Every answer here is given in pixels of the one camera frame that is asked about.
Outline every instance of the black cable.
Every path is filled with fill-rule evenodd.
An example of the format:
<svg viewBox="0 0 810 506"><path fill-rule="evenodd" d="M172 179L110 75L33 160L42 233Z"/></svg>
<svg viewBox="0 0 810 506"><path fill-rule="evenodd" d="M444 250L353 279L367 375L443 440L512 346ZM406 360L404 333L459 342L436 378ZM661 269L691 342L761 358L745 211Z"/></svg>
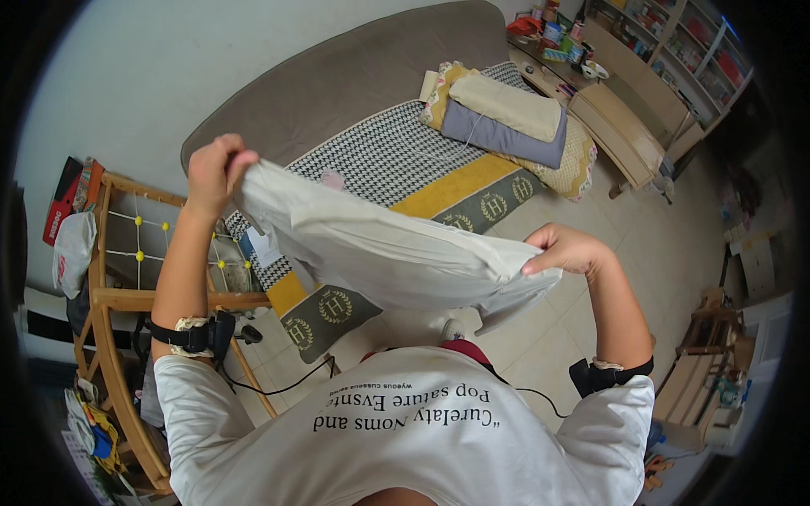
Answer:
<svg viewBox="0 0 810 506"><path fill-rule="evenodd" d="M286 391L288 391L290 389L294 389L295 387L297 387L298 385L303 383L305 379L312 376L318 369L322 368L326 364L330 365L329 379L332 379L335 376L335 357L333 355L331 357L329 357L328 360L324 360L321 365L317 366L315 369L313 369L312 371L307 373L306 376L299 379L298 382L296 382L294 385L290 385L286 389L276 390L275 392L264 392L262 390L255 389L251 385L245 385L244 383L240 383L239 381L235 381L235 380L233 380L233 378L230 377L230 375L228 375L228 371L225 370L225 367L222 367L222 372L225 374L225 377L228 379L230 385L238 385L240 387L244 387L246 389L253 390L254 392L260 393L262 395L276 395L277 393L283 393L283 392L286 392ZM533 389L516 389L516 390L523 390L523 391L526 391L526 392L537 393L538 395L544 397L552 405L552 409L554 410L554 414L557 415L557 417L562 418L562 419L568 418L568 415L566 415L566 416L560 415L560 412L556 410L556 406L554 405L554 401L551 400L551 398L548 395L546 395L545 393L538 392L537 390L533 390Z"/></svg>
<svg viewBox="0 0 810 506"><path fill-rule="evenodd" d="M555 415L557 415L557 418L566 419L566 418L568 418L568 417L569 417L568 415L566 415L566 416L560 415L560 412L559 412L559 411L557 411L557 410L556 410L556 406L554 406L554 401L553 401L553 400L551 400L551 398L550 398L548 395L546 395L545 393L543 393L543 392L538 392L537 390L532 390L532 389L515 389L515 390L523 390L523 391L525 391L525 392L534 392L534 393L536 393L536 394L538 394L538 395L541 395L541 396L543 396L543 397L544 397L544 398L545 398L545 399L546 399L546 400L547 400L549 403L551 403L551 405L552 405L552 409L554 410L554 414L555 414Z"/></svg>
<svg viewBox="0 0 810 506"><path fill-rule="evenodd" d="M251 385L245 385L244 383L240 383L239 381L235 381L235 380L233 380L233 378L230 377L230 375L228 374L228 371L225 370L225 367L222 367L222 372L225 374L225 378L227 378L228 381L230 382L230 385L238 385L240 387L244 387L246 389L253 390L256 393L260 393L261 395L276 395L277 393L283 393L283 392L286 392L286 391L288 391L290 389L296 388L298 385L303 383L305 379L312 376L315 373L315 371L322 368L324 365L328 364L329 362L331 362L331 364L332 364L331 369L330 369L330 373L329 373L329 379L332 379L332 376L335 374L335 357L334 356L329 357L328 360L324 360L323 363L321 363L321 365L317 366L312 371L309 371L306 376L299 379L298 382L295 383L294 385L290 385L286 389L276 390L275 392L263 392L263 391L261 391L259 389L255 389Z"/></svg>

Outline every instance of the white wall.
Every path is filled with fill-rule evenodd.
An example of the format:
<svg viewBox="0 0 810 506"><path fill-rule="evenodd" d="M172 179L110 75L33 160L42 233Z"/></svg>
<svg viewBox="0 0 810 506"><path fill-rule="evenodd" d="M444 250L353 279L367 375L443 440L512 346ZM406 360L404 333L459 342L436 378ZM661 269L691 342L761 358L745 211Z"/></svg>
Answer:
<svg viewBox="0 0 810 506"><path fill-rule="evenodd" d="M180 147L233 93L310 46L441 0L94 0L54 54L23 126L16 178L28 213L28 284L51 286L42 242L67 156L186 195ZM495 0L507 21L531 0Z"/></svg>

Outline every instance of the beige pillowcase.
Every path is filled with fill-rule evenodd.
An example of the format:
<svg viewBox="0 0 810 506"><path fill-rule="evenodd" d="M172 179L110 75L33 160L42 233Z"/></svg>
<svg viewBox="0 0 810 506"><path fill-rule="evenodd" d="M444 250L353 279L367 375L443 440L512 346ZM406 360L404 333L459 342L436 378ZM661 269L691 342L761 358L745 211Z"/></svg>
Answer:
<svg viewBox="0 0 810 506"><path fill-rule="evenodd" d="M541 142L551 142L560 126L560 103L481 74L459 77L450 98Z"/></svg>

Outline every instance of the gray blanket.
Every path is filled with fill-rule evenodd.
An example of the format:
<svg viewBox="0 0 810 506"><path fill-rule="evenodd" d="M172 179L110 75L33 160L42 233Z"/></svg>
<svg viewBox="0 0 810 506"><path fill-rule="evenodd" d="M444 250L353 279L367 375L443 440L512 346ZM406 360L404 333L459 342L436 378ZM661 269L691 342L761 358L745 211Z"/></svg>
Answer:
<svg viewBox="0 0 810 506"><path fill-rule="evenodd" d="M441 134L461 142L469 138L473 146L524 158L555 170L560 168L565 148L565 127L568 125L565 110L560 115L560 125L551 142L539 141L491 118L480 116L479 119L479 116L475 111L449 99Z"/></svg>

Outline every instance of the red box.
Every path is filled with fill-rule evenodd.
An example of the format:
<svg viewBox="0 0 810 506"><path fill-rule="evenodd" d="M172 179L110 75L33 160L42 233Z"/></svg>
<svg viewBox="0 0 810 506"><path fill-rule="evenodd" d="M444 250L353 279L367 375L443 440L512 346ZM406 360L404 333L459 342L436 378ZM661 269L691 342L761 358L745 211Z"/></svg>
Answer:
<svg viewBox="0 0 810 506"><path fill-rule="evenodd" d="M53 246L53 242L56 240L62 220L73 212L73 197L79 186L82 169L83 166L79 161L67 157L56 192L53 194L48 218L45 220L45 230L42 232L42 240L50 246Z"/></svg>

